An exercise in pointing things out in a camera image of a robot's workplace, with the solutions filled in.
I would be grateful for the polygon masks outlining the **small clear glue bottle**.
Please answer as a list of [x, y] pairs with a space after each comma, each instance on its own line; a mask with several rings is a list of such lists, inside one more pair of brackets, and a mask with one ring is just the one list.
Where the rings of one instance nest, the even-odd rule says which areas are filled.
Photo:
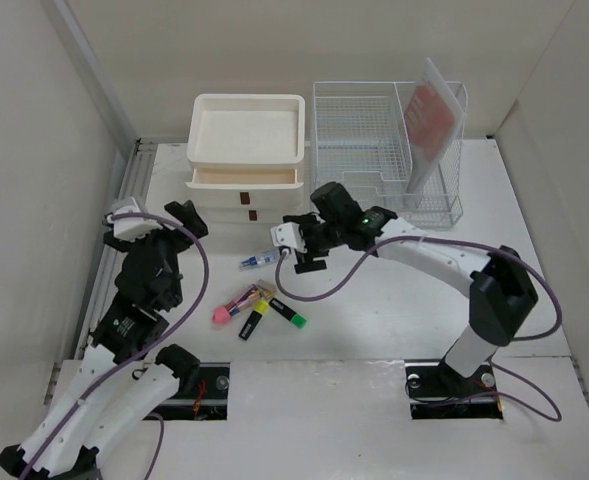
[[256, 253], [239, 263], [241, 271], [266, 267], [275, 264], [281, 256], [281, 249], [274, 247], [266, 251]]

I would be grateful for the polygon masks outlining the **white three-drawer storage box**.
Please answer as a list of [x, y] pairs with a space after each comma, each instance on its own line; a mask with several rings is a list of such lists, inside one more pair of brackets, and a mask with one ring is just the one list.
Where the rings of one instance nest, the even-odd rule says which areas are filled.
[[305, 100], [292, 94], [201, 94], [186, 158], [188, 196], [208, 219], [278, 223], [304, 203]]

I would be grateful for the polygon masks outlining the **red booklet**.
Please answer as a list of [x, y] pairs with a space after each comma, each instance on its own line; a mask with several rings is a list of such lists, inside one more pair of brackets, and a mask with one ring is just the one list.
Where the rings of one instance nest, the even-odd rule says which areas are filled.
[[465, 109], [430, 58], [408, 106], [404, 122], [412, 155], [412, 173], [406, 192], [422, 193], [430, 176], [452, 146], [464, 124]]

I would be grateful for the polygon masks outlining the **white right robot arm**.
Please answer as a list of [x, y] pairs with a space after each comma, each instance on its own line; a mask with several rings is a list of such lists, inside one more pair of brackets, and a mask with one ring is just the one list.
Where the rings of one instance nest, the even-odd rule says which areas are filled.
[[297, 273], [325, 269], [329, 252], [346, 246], [410, 266], [468, 299], [468, 325], [437, 369], [439, 386], [448, 393], [472, 384], [481, 365], [515, 339], [538, 302], [524, 263], [509, 247], [430, 237], [391, 210], [362, 209], [337, 182], [319, 187], [311, 201], [315, 212], [288, 215], [270, 230], [274, 246], [294, 253]]

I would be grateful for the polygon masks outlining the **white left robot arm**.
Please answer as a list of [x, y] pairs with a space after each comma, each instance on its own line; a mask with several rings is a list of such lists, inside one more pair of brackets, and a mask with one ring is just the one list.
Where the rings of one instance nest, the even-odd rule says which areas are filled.
[[123, 253], [115, 295], [90, 334], [81, 365], [36, 430], [0, 453], [15, 479], [96, 479], [113, 447], [173, 395], [197, 387], [200, 361], [177, 344], [164, 313], [183, 301], [178, 257], [207, 236], [191, 201], [170, 202], [166, 216], [136, 199], [106, 216], [106, 246]]

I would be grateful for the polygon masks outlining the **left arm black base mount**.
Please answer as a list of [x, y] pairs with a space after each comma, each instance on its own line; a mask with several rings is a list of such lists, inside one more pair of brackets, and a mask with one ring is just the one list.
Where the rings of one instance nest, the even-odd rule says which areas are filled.
[[162, 348], [156, 364], [178, 374], [178, 391], [153, 409], [169, 421], [219, 421], [228, 414], [230, 364], [201, 362], [177, 344]]

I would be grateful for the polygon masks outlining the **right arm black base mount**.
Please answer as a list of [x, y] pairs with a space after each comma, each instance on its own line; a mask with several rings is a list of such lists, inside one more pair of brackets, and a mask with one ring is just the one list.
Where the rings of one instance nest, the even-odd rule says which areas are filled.
[[487, 363], [470, 378], [434, 359], [406, 361], [404, 367], [413, 420], [503, 419], [500, 401], [490, 395], [496, 379]]

